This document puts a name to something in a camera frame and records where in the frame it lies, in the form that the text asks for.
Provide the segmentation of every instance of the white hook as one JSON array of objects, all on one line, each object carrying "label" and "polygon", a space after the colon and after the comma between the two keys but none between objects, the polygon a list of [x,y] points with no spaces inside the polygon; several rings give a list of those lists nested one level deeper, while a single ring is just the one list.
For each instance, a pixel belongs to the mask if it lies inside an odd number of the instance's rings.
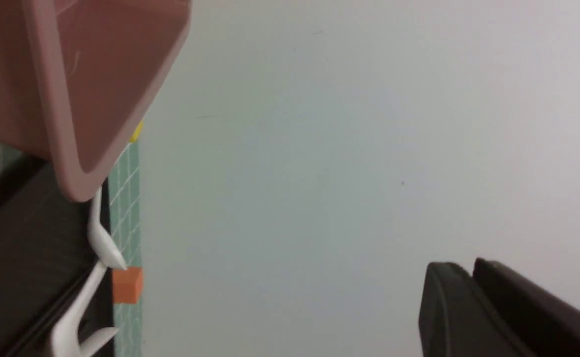
[{"label": "white hook", "polygon": [[53,357],[91,357],[118,332],[115,327],[101,328],[82,344],[78,343],[80,321],[106,272],[107,266],[98,260],[76,300],[54,325],[48,346]]},{"label": "white hook", "polygon": [[102,201],[102,187],[100,187],[92,199],[91,210],[89,213],[89,223],[87,226],[87,237],[93,251],[98,255],[100,260],[108,267],[113,269],[127,269],[122,253],[113,242],[113,238],[102,226],[100,222],[100,208]]}]

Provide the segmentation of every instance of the orange cube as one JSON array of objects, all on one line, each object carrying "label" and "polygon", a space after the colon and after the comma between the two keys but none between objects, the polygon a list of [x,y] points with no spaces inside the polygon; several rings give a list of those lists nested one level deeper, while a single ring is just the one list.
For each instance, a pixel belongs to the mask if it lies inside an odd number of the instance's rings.
[{"label": "orange cube", "polygon": [[142,267],[113,269],[113,303],[137,303],[144,287]]}]

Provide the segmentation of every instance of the yellow object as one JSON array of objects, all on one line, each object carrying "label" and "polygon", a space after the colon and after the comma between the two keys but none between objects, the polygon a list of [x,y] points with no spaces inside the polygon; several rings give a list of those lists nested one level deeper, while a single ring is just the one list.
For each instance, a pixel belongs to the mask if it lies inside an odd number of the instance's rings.
[{"label": "yellow object", "polygon": [[137,138],[140,136],[140,131],[142,131],[142,125],[144,124],[143,121],[144,119],[140,120],[140,124],[138,124],[137,128],[135,128],[135,131],[133,132],[133,135],[129,139],[129,142],[135,142]]}]

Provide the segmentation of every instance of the pink container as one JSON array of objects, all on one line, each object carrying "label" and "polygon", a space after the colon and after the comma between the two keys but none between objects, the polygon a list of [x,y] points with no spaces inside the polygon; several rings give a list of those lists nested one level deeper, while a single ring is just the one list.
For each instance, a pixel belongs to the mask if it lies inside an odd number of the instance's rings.
[{"label": "pink container", "polygon": [[90,199],[154,99],[190,0],[0,0],[0,142]]}]

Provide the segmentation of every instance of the black tray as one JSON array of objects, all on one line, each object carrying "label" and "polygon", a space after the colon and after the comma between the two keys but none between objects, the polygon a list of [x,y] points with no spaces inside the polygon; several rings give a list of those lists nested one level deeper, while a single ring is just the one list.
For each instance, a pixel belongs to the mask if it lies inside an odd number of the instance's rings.
[{"label": "black tray", "polygon": [[[104,185],[102,201],[108,202]],[[86,239],[88,203],[63,197],[51,165],[23,158],[0,176],[0,356],[42,356],[49,330],[96,261]],[[109,205],[102,223],[110,229]],[[113,326],[111,272],[81,323],[85,339]],[[113,357],[113,342],[97,356]]]}]

